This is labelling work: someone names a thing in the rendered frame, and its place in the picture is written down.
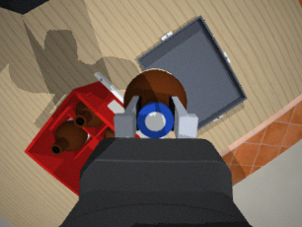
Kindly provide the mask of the red bottle crate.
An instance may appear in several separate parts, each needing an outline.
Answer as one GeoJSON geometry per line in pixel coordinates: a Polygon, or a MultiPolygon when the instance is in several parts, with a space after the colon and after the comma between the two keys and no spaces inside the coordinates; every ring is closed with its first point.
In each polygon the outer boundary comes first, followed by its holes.
{"type": "Polygon", "coordinates": [[[98,142],[104,139],[107,128],[110,127],[114,131],[113,117],[115,114],[123,113],[123,103],[101,81],[73,89],[42,127],[25,150],[25,153],[79,196],[81,168],[96,148],[98,142]],[[82,127],[91,135],[84,144],[84,148],[83,145],[76,151],[64,151],[60,155],[54,155],[50,150],[50,146],[55,143],[54,130],[56,131],[58,126],[68,120],[68,118],[71,117],[74,120],[79,99],[104,123],[93,128],[82,127]],[[102,130],[100,131],[101,128],[102,130]]]}

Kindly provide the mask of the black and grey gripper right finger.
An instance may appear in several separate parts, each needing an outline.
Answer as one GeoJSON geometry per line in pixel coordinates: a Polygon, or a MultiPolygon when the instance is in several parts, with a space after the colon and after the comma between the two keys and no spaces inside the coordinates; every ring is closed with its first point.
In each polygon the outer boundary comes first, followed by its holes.
{"type": "Polygon", "coordinates": [[[172,131],[176,138],[196,138],[198,117],[188,113],[178,97],[169,97],[169,109],[174,117],[172,131]]]}

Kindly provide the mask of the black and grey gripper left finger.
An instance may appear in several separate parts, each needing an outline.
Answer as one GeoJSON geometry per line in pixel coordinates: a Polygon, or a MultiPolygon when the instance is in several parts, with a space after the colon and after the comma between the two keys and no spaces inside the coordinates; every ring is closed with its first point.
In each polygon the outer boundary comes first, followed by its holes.
{"type": "Polygon", "coordinates": [[[113,117],[114,137],[135,138],[137,117],[142,109],[141,96],[133,96],[124,113],[116,113],[113,117]]]}

